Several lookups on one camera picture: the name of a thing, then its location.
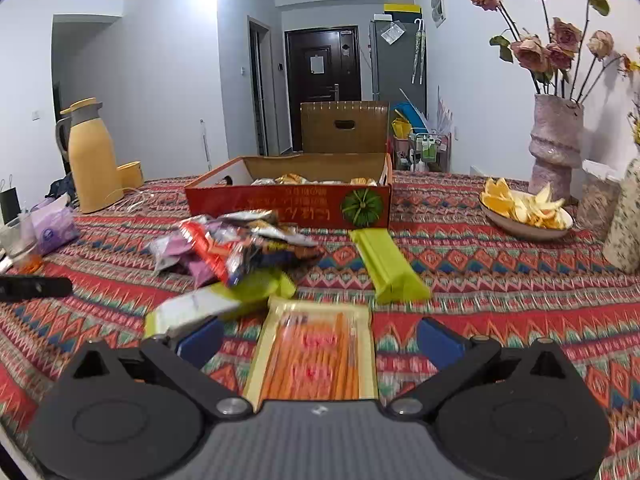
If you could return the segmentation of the green white snack packet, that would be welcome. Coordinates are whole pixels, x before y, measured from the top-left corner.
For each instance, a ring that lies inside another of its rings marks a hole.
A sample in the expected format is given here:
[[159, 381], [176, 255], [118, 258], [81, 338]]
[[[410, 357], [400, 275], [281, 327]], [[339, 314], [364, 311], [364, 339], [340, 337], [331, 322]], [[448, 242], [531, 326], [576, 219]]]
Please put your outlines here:
[[165, 300], [145, 315], [143, 336], [173, 337], [209, 318], [242, 315], [262, 308], [272, 296], [288, 299], [295, 292], [295, 284], [282, 270], [258, 270], [231, 287], [216, 283]]

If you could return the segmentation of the green long snack box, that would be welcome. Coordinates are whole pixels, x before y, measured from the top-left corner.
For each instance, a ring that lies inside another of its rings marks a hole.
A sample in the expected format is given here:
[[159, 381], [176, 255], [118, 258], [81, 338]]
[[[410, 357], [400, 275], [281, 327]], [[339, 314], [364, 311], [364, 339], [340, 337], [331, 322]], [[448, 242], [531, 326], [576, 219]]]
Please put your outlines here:
[[431, 289], [413, 271], [387, 230], [353, 230], [349, 237], [367, 269], [378, 304], [431, 299]]

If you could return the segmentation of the pink snack packet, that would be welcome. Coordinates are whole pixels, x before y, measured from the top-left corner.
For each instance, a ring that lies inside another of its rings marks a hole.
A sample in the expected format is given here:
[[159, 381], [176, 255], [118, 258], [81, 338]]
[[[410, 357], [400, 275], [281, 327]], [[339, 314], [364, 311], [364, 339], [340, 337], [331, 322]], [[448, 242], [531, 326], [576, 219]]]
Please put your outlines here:
[[194, 252], [190, 243], [178, 231], [151, 240], [148, 248], [154, 259], [155, 275], [165, 271], [188, 272], [193, 278], [195, 288], [218, 281], [213, 270]]

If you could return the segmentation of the red snack packet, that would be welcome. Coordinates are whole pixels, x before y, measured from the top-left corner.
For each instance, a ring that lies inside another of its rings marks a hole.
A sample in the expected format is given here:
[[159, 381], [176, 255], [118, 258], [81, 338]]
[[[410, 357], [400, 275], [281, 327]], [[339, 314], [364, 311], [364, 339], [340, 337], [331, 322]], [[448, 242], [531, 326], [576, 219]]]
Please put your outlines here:
[[242, 237], [224, 226], [210, 230], [193, 220], [184, 220], [178, 230], [218, 281], [227, 286], [239, 283], [244, 264]]

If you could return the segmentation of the orange stick snack pack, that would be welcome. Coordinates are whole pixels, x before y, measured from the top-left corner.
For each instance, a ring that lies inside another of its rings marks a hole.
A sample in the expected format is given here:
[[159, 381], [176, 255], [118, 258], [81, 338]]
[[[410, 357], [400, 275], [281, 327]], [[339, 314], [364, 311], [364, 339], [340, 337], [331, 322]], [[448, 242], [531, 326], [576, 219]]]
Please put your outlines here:
[[357, 401], [378, 397], [371, 312], [360, 304], [272, 297], [244, 398]]

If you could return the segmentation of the orange blue snack bag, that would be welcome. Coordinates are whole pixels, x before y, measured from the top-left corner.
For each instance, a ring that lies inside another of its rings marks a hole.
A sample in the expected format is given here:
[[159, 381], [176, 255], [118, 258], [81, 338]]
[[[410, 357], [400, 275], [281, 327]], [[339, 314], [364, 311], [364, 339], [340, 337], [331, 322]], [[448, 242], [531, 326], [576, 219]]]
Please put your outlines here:
[[238, 248], [239, 271], [243, 274], [249, 274], [257, 269], [293, 269], [318, 261], [323, 256], [323, 250], [317, 245], [296, 245], [257, 234], [244, 237], [239, 242]]

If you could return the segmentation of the glass of tea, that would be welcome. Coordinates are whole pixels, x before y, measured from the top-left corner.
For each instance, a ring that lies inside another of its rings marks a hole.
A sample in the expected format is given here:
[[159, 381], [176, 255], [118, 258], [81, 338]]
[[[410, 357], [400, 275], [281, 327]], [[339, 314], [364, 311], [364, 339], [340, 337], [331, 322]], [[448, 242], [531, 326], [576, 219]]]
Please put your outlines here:
[[36, 273], [43, 265], [32, 218], [27, 212], [2, 226], [1, 247], [18, 274]]

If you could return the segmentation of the purple tissue pack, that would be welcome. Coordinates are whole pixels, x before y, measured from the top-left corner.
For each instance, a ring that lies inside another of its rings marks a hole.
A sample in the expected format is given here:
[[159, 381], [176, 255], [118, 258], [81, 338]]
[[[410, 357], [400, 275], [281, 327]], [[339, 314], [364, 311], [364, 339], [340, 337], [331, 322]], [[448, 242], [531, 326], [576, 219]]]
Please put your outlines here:
[[30, 212], [41, 255], [50, 254], [78, 239], [80, 232], [69, 202], [70, 196], [64, 193], [55, 200], [47, 198]]

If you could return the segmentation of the patterned red tablecloth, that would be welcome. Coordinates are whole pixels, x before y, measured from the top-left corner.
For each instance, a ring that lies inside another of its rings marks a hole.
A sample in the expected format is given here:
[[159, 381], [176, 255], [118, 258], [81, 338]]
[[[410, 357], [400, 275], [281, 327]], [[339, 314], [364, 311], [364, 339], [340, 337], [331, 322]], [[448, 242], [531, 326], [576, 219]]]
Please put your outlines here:
[[[612, 427], [600, 475], [639, 474], [639, 279], [617, 271], [592, 233], [552, 244], [520, 242], [480, 208], [484, 180], [449, 174], [394, 177], [390, 236], [431, 289], [427, 302], [378, 304], [359, 252], [344, 231], [318, 230], [320, 261], [292, 275], [299, 299], [372, 309], [378, 395], [388, 401], [433, 373], [416, 323], [438, 318], [456, 332], [508, 347], [556, 340], [603, 406]], [[27, 477], [37, 471], [27, 429], [72, 354], [89, 339], [130, 347], [162, 301], [192, 278], [155, 275], [149, 242], [188, 215], [183, 178], [153, 180], [117, 205], [78, 219], [77, 240], [48, 255], [42, 273], [65, 276], [73, 295], [1, 308], [1, 441]]]

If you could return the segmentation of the plate of orange peels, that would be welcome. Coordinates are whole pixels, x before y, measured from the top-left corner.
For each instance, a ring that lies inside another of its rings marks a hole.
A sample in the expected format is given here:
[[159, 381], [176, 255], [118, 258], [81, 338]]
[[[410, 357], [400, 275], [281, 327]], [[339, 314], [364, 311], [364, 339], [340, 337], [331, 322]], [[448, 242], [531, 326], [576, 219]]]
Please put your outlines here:
[[480, 208], [493, 224], [533, 242], [560, 240], [573, 229], [574, 219], [564, 203], [564, 198], [553, 200], [550, 182], [536, 194], [529, 194], [512, 190], [503, 178], [488, 178], [480, 192]]

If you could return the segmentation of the yellow cup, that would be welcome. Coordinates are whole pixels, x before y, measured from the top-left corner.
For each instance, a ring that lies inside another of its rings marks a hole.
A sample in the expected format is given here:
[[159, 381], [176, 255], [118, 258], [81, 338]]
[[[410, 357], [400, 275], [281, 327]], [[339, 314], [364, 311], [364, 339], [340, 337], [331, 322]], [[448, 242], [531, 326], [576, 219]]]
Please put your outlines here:
[[126, 164], [117, 167], [122, 189], [125, 191], [140, 188], [144, 183], [141, 162], [126, 162]]

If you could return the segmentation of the yellow thermos jug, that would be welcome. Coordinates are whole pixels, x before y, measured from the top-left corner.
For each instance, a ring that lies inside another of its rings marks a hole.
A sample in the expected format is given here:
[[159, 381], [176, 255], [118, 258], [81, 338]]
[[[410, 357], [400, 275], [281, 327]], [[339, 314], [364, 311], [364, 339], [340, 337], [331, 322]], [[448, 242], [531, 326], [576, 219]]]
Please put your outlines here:
[[124, 197], [113, 140], [103, 120], [103, 103], [88, 98], [62, 110], [55, 125], [58, 150], [70, 164], [82, 214], [105, 209]]

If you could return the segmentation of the speckled white bottle vase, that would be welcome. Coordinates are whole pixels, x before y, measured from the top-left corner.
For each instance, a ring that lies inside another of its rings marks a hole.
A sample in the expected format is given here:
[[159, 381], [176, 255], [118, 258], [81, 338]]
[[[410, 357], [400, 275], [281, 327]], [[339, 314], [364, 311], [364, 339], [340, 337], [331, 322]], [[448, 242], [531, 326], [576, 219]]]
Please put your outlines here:
[[620, 185], [620, 197], [603, 245], [604, 258], [616, 269], [629, 274], [639, 270], [639, 185], [640, 164], [639, 157], [635, 157]]

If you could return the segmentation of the glass jar of seeds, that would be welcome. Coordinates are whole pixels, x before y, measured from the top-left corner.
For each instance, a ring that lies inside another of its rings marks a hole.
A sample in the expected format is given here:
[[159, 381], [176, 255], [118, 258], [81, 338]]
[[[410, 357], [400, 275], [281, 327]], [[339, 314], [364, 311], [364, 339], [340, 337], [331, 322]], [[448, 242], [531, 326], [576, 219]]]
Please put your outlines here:
[[577, 224], [589, 230], [598, 240], [605, 240], [620, 197], [620, 173], [608, 165], [586, 159], [582, 198], [578, 204]]

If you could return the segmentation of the red cardboard snack box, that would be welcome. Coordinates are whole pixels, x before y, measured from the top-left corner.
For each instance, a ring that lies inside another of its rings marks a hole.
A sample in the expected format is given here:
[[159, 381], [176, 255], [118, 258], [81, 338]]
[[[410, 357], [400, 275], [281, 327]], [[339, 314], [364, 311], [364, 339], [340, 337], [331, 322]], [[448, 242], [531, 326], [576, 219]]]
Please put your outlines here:
[[272, 210], [307, 229], [387, 228], [393, 191], [390, 155], [243, 156], [184, 188], [191, 214]]

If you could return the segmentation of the pink textured vase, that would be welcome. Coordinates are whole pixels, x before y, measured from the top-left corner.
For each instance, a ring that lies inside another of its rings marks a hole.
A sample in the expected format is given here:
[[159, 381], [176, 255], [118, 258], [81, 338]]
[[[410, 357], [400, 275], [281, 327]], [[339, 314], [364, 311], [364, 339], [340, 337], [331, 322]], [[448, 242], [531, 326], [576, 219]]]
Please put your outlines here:
[[568, 200], [573, 170], [582, 164], [584, 109], [572, 100], [537, 94], [529, 153], [535, 159], [528, 192], [551, 185], [552, 200]]

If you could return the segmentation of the yellow flower sprigs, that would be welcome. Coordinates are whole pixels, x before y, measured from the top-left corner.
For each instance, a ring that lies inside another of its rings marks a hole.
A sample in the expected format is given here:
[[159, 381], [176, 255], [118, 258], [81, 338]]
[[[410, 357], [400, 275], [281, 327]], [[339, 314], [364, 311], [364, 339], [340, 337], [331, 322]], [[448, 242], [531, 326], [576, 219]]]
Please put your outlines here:
[[631, 58], [624, 54], [622, 57], [623, 74], [629, 80], [631, 88], [632, 110], [627, 114], [627, 119], [634, 137], [634, 144], [640, 145], [640, 64], [639, 58]]

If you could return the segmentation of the dried pink roses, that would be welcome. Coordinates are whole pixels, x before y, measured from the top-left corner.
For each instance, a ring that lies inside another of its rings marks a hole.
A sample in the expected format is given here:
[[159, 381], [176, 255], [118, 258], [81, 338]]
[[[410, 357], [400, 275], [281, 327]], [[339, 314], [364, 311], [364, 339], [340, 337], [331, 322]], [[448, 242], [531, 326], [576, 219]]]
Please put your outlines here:
[[615, 67], [626, 77], [639, 73], [639, 61], [616, 51], [614, 37], [606, 30], [588, 32], [590, 14], [605, 18], [610, 0], [586, 0], [584, 24], [578, 27], [548, 10], [549, 0], [536, 0], [544, 17], [544, 31], [534, 34], [516, 24], [503, 0], [470, 0], [485, 12], [499, 14], [506, 30], [489, 39], [500, 60], [516, 63], [532, 78], [540, 96], [557, 96], [578, 106], [593, 92], [597, 82]]

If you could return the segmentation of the grey refrigerator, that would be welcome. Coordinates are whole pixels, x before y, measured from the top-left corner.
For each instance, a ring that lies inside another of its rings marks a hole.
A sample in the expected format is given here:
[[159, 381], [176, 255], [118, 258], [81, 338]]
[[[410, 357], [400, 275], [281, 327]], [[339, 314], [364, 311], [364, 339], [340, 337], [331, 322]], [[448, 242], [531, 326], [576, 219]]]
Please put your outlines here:
[[[391, 44], [384, 38], [387, 29], [396, 26], [402, 34]], [[419, 23], [372, 21], [369, 24], [371, 46], [372, 99], [397, 102], [409, 100], [426, 113], [426, 62], [421, 62]]]

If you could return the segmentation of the dark entrance door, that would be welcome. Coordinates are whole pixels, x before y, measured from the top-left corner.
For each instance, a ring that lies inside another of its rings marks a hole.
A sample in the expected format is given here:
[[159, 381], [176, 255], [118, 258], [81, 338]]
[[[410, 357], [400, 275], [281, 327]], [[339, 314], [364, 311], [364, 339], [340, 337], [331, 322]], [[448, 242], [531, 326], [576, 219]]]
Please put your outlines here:
[[289, 30], [284, 45], [292, 150], [300, 152], [303, 103], [361, 100], [358, 28]]

